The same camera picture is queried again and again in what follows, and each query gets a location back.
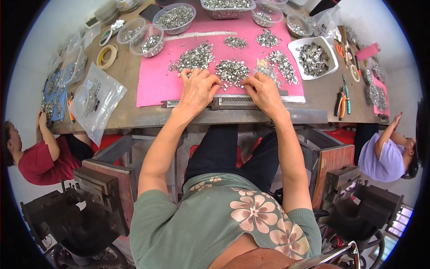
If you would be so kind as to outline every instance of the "pink mat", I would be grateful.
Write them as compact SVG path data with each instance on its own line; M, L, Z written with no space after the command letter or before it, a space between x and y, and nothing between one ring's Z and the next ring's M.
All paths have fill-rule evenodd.
M373 83L376 85L376 86L379 86L379 87L381 87L383 90L384 90L384 92L385 92L385 97L386 97L386 100L387 100L387 109L386 110L384 110L384 111L380 111L375 105L373 106L373 113L375 113L375 114L383 114L383 115L387 115L388 117L390 116L390 104L388 104L388 94L387 94L387 87L382 83L382 82L380 82L377 78L375 78L374 76L372 76L372 79L373 79Z
M261 47L255 42L257 35L262 33L260 30L262 27L252 20L251 12L246 12L241 19L214 20L208 17L206 11L203 10L200 5L194 3L192 3L192 5L197 10L197 16L192 22L191 27L184 32L185 34L220 31L237 32L236 36L246 39L248 46L244 49L233 49L232 47L226 46L223 40L226 36L231 34L188 37L173 40L173 42L170 40L166 41L163 50L158 55L151 58L142 57L137 90L137 107L160 105L163 100L180 99L182 81L176 72L167 72L169 61L179 58L181 53L200 45L203 40L209 40L209 44L214 44L212 53L215 56L215 63L210 63L209 72L211 74L215 73L215 65L219 63L220 60L233 60L233 58L236 58L237 61L244 61L245 65L251 70L249 73L251 74L256 67L257 59L264 59L273 50L281 50L287 55L293 68L296 70L295 74L299 82L298 85L293 84L290 86L285 82L285 78L280 75L277 67L275 67L278 78L282 82L281 90L288 90L289 96L304 96L297 63L287 47L291 39L283 22L269 28L274 35L282 39L278 46L271 49ZM226 91L220 89L217 94L246 94L246 91L243 88L233 86L228 87Z

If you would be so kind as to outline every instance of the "white bowl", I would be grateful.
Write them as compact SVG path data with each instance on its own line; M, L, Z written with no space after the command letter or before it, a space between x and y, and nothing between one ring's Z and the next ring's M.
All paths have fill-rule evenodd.
M296 48L300 48L304 44L311 44L312 42L315 42L315 44L317 44L318 46L321 46L326 51L326 53L330 56L329 70L321 76L305 75L303 66L301 66L301 64L299 63L300 51L297 51ZM339 67L338 59L336 58L335 52L333 51L332 47L329 45L327 40L323 37L310 37L310 38L297 39L295 41L290 42L290 44L288 44L288 49L290 50L291 54L296 60L298 70L303 80L312 80L312 79L325 76L327 74L335 72Z

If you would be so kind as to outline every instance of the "black hair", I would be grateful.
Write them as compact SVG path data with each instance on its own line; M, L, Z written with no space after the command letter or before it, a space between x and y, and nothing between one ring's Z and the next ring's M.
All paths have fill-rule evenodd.
M10 140L10 128L12 127L12 123L10 121L6 121L3 125L4 127L4 145L1 145L1 154L3 161L6 163L7 167L10 167L14 165L12 153L10 153L10 150L7 148L7 143Z

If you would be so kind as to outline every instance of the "lavender shirt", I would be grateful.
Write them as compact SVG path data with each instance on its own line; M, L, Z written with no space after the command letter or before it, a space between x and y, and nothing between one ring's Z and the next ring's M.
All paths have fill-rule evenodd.
M361 149L360 158L358 159L360 171L377 181L391 182L398 180L405 174L405 164L402 156L405 147L397 145L391 139L388 139L388 143L384 143L382 146L381 156L378 160L375 154L375 143L378 139L379 134L375 133Z

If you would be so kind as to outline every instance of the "orange scissors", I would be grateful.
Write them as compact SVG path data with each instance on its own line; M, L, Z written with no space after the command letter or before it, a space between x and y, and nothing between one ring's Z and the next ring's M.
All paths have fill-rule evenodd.
M342 57L345 58L345 50L342 48L341 45L337 44L336 45L336 51L338 52L338 54Z

